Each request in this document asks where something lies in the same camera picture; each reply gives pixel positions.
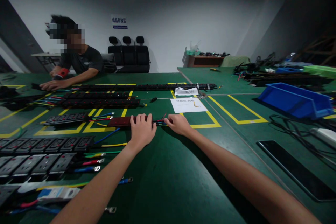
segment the black hair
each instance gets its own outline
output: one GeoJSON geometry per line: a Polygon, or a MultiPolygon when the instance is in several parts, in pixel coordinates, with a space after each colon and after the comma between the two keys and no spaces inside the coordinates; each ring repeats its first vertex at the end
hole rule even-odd
{"type": "Polygon", "coordinates": [[[75,29],[76,23],[69,17],[51,15],[51,23],[59,24],[63,29],[75,29]]]}

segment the phone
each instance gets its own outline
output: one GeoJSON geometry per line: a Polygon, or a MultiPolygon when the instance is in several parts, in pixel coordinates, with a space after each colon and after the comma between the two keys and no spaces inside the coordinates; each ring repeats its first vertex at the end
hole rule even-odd
{"type": "Polygon", "coordinates": [[[310,197],[316,201],[334,201],[336,193],[273,140],[258,141],[266,152],[310,197]]]}

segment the white device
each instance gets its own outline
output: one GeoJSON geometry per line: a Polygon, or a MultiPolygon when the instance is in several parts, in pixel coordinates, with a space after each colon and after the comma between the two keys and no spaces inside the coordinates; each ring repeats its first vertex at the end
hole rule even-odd
{"type": "Polygon", "coordinates": [[[310,132],[336,149],[336,132],[321,128],[312,128],[310,132]]]}
{"type": "Polygon", "coordinates": [[[51,187],[43,189],[37,199],[40,203],[69,201],[80,192],[78,187],[51,187]]]}

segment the person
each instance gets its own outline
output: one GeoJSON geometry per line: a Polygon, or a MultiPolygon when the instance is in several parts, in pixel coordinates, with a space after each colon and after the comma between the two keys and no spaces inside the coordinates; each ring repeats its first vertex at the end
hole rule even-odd
{"type": "Polygon", "coordinates": [[[52,80],[40,85],[42,90],[64,89],[73,84],[89,80],[99,72],[104,72],[101,54],[91,46],[85,44],[82,30],[69,17],[51,15],[52,20],[47,33],[52,39],[60,39],[66,44],[65,53],[61,54],[60,63],[50,72],[54,77],[62,68],[70,69],[72,66],[78,74],[64,80],[52,80]]]}
{"type": "MultiPolygon", "coordinates": [[[[51,224],[95,224],[102,216],[114,190],[134,157],[155,136],[152,114],[139,114],[125,148],[97,174],[52,220],[51,224]]],[[[270,223],[320,223],[297,199],[256,168],[192,129],[187,119],[170,114],[165,123],[189,138],[214,163],[225,178],[249,200],[270,223]]]]}

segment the green table surface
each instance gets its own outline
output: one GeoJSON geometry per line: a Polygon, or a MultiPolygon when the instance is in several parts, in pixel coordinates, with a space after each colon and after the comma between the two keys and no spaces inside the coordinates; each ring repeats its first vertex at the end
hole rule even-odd
{"type": "MultiPolygon", "coordinates": [[[[183,68],[181,73],[136,73],[136,74],[104,74],[86,84],[164,84],[164,83],[215,83],[221,89],[208,91],[211,96],[202,100],[209,110],[206,112],[184,113],[191,125],[217,125],[213,128],[200,127],[198,130],[210,140],[238,155],[261,172],[266,174],[280,186],[292,192],[323,223],[334,223],[335,202],[318,203],[312,200],[293,180],[291,180],[257,145],[259,140],[276,140],[287,149],[303,165],[336,191],[335,172],[322,161],[313,156],[302,145],[289,135],[277,131],[268,122],[237,124],[236,120],[255,121],[260,118],[269,120],[271,114],[278,114],[272,109],[258,103],[255,98],[264,88],[251,87],[243,80],[231,77],[232,68],[221,68],[221,72],[210,71],[209,68],[183,68]]],[[[0,74],[2,85],[25,85],[18,88],[20,95],[40,94],[30,89],[30,83],[42,83],[50,80],[47,74],[0,74]]],[[[135,91],[134,96],[143,99],[147,107],[129,108],[125,116],[138,113],[152,113],[154,119],[160,119],[165,113],[174,113],[170,102],[170,91],[135,91]],[[150,99],[158,97],[154,103],[150,99]]],[[[44,132],[53,137],[94,135],[95,140],[106,136],[110,131],[92,125],[91,129],[100,132],[85,132],[88,123],[79,133],[63,134],[53,127],[41,131],[41,121],[58,115],[62,108],[46,111],[45,107],[28,107],[13,116],[5,107],[0,107],[0,134],[10,134],[20,126],[27,124],[24,137],[44,137],[44,132]]],[[[65,114],[83,110],[70,109],[65,114]]],[[[114,111],[114,116],[121,116],[123,109],[103,109],[100,114],[114,111]]],[[[121,130],[102,141],[102,144],[119,144],[130,140],[131,131],[121,130]]],[[[328,147],[316,139],[311,142],[324,149],[328,147]]],[[[118,151],[122,147],[95,149],[91,152],[118,151]]],[[[115,154],[105,156],[107,161],[115,154]]],[[[21,192],[40,186],[54,184],[77,184],[90,181],[94,174],[66,175],[59,181],[24,182],[21,192]]],[[[99,223],[260,223],[265,219],[260,213],[220,174],[211,161],[188,139],[173,133],[168,127],[159,127],[153,141],[134,159],[125,173],[125,177],[133,177],[134,181],[117,187],[108,206],[117,207],[113,215],[104,213],[99,223]]],[[[30,196],[34,200],[37,194],[30,196]]],[[[37,210],[15,216],[1,216],[1,223],[49,223],[52,215],[37,210]]]]}

